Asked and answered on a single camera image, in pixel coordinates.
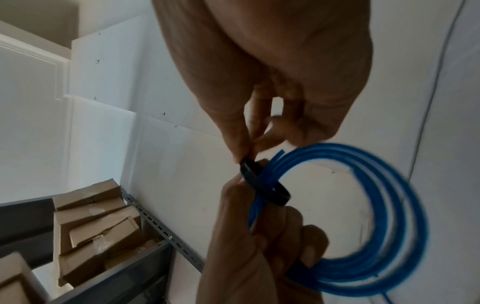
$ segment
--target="black ring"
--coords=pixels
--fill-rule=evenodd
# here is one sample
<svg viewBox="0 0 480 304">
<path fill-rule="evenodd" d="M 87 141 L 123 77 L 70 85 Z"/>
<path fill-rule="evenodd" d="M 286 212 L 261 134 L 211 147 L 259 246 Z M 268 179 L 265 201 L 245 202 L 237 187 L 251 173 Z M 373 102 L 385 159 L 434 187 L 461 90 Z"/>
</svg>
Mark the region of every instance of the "black ring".
<svg viewBox="0 0 480 304">
<path fill-rule="evenodd" d="M 249 159 L 244 160 L 240 165 L 240 172 L 245 181 L 266 201 L 277 206 L 285 206 L 291 199 L 290 192 L 277 183 L 273 189 L 267 187 L 259 180 L 260 172 L 264 168 Z"/>
</svg>

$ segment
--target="blue cable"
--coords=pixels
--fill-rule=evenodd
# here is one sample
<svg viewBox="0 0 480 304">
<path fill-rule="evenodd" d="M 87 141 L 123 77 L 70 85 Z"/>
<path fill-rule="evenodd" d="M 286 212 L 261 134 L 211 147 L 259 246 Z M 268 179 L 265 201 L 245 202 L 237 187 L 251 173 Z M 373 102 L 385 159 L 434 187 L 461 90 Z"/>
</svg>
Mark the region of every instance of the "blue cable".
<svg viewBox="0 0 480 304">
<path fill-rule="evenodd" d="M 428 227 L 419 199 L 391 166 L 368 152 L 342 144 L 315 144 L 288 154 L 280 151 L 265 166 L 258 179 L 273 188 L 287 171 L 314 159 L 331 159 L 350 167 L 369 197 L 375 228 L 370 240 L 359 251 L 346 257 L 322 259 L 311 269 L 296 261 L 288 270 L 287 277 L 307 288 L 341 296 L 385 294 L 414 271 L 425 251 Z M 394 225 L 390 236 L 387 235 L 389 218 L 386 200 L 380 189 L 387 193 L 387 201 L 393 209 Z M 415 237 L 401 264 L 387 269 L 405 240 L 407 218 L 402 197 L 408 202 L 414 217 Z M 250 209 L 250 226 L 266 203 L 259 195 L 256 196 Z"/>
</svg>

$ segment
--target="blue tubing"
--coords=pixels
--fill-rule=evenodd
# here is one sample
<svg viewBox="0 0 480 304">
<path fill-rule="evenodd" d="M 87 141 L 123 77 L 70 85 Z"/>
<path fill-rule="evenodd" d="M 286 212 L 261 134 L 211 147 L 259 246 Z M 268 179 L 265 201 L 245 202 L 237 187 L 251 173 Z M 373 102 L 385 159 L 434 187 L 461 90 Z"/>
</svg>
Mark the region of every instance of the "blue tubing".
<svg viewBox="0 0 480 304">
<path fill-rule="evenodd" d="M 352 169 L 370 199 L 375 228 L 370 240 L 359 251 L 346 257 L 322 259 L 311 269 L 296 261 L 288 270 L 287 277 L 307 288 L 342 296 L 386 293 L 414 271 L 425 251 L 428 227 L 419 199 L 405 179 L 384 161 L 363 150 L 341 144 L 315 144 L 288 154 L 280 151 L 258 178 L 266 186 L 273 188 L 287 171 L 314 159 L 331 159 Z M 387 236 L 389 218 L 386 201 L 380 189 L 385 190 L 392 205 L 394 225 L 390 236 Z M 412 211 L 415 237 L 402 262 L 394 269 L 387 269 L 400 252 L 407 230 L 405 206 L 401 196 Z M 259 195 L 256 196 L 250 209 L 249 226 L 266 203 Z M 387 273 L 380 275 L 384 270 L 387 270 Z M 374 280 L 361 282 L 369 278 Z"/>
</svg>

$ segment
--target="fingernail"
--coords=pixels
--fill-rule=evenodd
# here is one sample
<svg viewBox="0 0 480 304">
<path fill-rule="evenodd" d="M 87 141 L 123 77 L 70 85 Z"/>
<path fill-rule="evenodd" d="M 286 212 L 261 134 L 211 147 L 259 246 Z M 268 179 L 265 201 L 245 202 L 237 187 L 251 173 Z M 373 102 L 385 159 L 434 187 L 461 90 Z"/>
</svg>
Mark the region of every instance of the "fingernail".
<svg viewBox="0 0 480 304">
<path fill-rule="evenodd" d="M 267 238 L 262 234 L 254 235 L 253 241 L 255 242 L 255 244 L 257 245 L 257 247 L 260 249 L 261 252 L 265 252 L 265 250 L 269 245 Z"/>
<path fill-rule="evenodd" d="M 315 265 L 315 248 L 312 245 L 305 247 L 300 255 L 300 262 L 307 268 L 312 268 Z"/>
<path fill-rule="evenodd" d="M 271 259 L 270 268 L 273 273 L 273 276 L 277 277 L 283 273 L 284 270 L 284 260 L 279 256 L 274 256 Z"/>
</svg>

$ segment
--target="gray metal shelving unit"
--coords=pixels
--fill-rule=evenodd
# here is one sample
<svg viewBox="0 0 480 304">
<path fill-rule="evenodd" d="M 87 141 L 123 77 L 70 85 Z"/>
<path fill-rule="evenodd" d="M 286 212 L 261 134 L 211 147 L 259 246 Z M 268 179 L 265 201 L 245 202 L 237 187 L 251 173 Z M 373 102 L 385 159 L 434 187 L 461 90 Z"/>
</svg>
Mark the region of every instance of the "gray metal shelving unit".
<svg viewBox="0 0 480 304">
<path fill-rule="evenodd" d="M 122 192 L 127 203 L 139 211 L 142 220 L 167 242 L 109 269 L 50 304 L 164 303 L 175 250 L 202 272 L 205 263 L 198 254 L 124 189 Z M 32 269 L 51 262 L 54 211 L 52 197 L 0 205 L 0 257 L 18 251 Z"/>
</svg>

